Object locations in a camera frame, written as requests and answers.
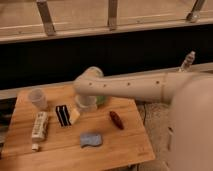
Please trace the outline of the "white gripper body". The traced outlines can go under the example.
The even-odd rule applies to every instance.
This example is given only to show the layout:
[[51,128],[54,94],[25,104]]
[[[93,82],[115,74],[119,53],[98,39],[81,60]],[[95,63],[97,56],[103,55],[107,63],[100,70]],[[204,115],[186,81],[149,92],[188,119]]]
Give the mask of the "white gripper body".
[[97,109],[97,99],[95,96],[77,95],[75,103],[80,112],[92,112]]

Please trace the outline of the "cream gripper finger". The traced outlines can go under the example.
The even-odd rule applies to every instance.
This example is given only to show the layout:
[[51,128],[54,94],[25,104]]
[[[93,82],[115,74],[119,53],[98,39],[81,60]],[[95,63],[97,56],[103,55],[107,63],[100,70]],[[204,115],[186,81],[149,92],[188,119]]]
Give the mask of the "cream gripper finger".
[[73,108],[70,113],[70,119],[69,119],[70,123],[74,124],[79,117],[80,117],[80,112],[78,111],[77,108]]

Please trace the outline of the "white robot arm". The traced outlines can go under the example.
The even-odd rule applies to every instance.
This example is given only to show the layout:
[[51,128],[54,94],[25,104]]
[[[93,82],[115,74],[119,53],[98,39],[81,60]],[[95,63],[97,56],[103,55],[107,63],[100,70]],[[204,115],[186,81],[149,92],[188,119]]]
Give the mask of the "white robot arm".
[[164,72],[104,77],[90,67],[73,82],[82,103],[114,96],[170,105],[168,170],[213,171],[213,74]]

